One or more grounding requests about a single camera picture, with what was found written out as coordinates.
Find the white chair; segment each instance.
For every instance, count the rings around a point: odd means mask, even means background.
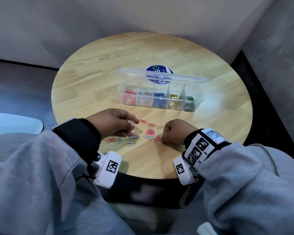
[[[0,134],[5,133],[30,133],[39,134],[43,130],[43,123],[20,115],[0,113]]]

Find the wood grain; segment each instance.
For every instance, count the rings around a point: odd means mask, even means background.
[[[126,106],[118,93],[119,67],[145,70],[164,65],[175,74],[212,78],[202,85],[205,101],[195,112]],[[231,142],[243,143],[252,122],[252,105],[245,85],[220,57],[193,42],[175,36],[134,32],[96,40],[71,55],[60,68],[52,87],[52,107],[58,123],[72,117],[82,118],[107,108],[134,113],[139,119],[156,124],[162,133],[165,123],[180,118],[197,128],[211,127]],[[135,132],[144,135],[147,125]],[[177,178],[173,159],[184,146],[165,146],[143,137],[136,146],[122,140],[102,141],[99,151],[122,155],[120,171],[130,175],[165,179]]]

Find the hand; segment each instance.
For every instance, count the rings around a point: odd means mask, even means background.
[[[132,120],[135,124],[139,123],[139,120],[134,115],[119,109],[103,110],[86,119],[96,127],[101,139],[108,136],[133,136],[131,130],[135,128],[135,125],[128,122],[128,120]]]
[[[184,145],[185,138],[198,128],[185,122],[184,120],[175,119],[167,122],[163,129],[162,142],[174,142]]]

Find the transparent organizer box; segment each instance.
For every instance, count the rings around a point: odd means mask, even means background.
[[[195,111],[205,100],[201,84],[211,78],[119,68],[122,103],[170,110]]]

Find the gray cable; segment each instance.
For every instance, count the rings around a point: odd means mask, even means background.
[[[280,177],[280,174],[279,174],[279,172],[278,172],[278,167],[277,167],[277,165],[276,165],[276,163],[275,163],[273,157],[271,156],[270,152],[266,149],[266,147],[265,147],[264,145],[262,145],[262,144],[259,144],[259,143],[254,143],[254,144],[251,144],[251,145],[249,145],[249,146],[256,146],[256,147],[260,147],[260,148],[262,148],[262,149],[266,152],[266,154],[269,156],[270,161],[272,162],[273,167],[274,167],[274,172],[276,173],[276,175],[277,175],[278,177]]]

